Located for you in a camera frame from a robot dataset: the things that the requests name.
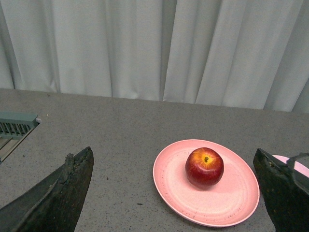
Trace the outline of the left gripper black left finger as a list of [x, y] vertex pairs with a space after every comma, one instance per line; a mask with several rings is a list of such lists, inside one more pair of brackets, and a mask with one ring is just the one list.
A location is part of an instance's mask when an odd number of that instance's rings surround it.
[[2, 232], [72, 232], [90, 185], [90, 147], [68, 154], [65, 163], [0, 210]]

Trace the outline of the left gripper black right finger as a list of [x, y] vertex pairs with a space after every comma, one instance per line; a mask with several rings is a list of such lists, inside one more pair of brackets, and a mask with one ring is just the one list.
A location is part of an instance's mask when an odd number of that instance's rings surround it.
[[296, 169], [299, 153], [286, 162], [257, 149], [253, 165], [265, 206], [277, 232], [309, 230], [309, 177]]

